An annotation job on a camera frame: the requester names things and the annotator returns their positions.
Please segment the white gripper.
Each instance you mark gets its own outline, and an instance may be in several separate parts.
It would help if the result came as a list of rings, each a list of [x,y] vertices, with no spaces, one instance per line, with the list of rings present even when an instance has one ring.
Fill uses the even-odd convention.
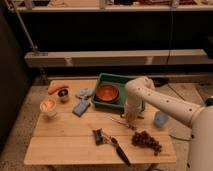
[[[128,123],[132,123],[137,119],[141,111],[142,111],[141,106],[134,106],[126,103],[124,105],[124,118]]]

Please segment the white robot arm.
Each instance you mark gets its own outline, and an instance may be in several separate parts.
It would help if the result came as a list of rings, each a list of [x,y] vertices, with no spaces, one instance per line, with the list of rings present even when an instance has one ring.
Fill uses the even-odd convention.
[[[186,171],[213,171],[213,105],[201,106],[155,91],[148,77],[125,84],[125,119],[132,123],[145,101],[191,129]]]

